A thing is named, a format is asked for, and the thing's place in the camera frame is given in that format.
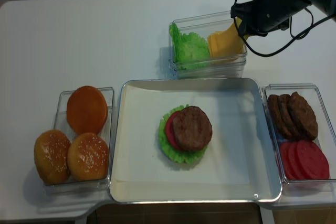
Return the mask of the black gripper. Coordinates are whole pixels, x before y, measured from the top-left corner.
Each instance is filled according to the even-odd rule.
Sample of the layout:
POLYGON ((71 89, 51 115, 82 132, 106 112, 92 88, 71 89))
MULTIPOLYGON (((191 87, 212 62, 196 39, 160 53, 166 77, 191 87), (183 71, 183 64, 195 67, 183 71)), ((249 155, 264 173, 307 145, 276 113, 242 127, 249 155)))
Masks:
POLYGON ((248 38, 253 35, 266 35, 276 30, 287 30, 290 25, 289 19, 308 6, 309 0, 253 0, 235 3, 231 7, 230 16, 239 18, 239 37, 248 38))

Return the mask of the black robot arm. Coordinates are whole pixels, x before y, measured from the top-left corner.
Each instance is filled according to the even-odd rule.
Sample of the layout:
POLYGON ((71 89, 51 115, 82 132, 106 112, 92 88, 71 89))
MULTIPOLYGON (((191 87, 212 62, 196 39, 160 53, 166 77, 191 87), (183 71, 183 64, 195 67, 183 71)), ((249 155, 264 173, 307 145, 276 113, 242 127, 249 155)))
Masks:
POLYGON ((326 15, 335 14, 335 0, 252 0, 231 7, 231 17, 241 20, 241 34, 265 37, 275 30, 289 28, 289 19, 314 5, 326 15))

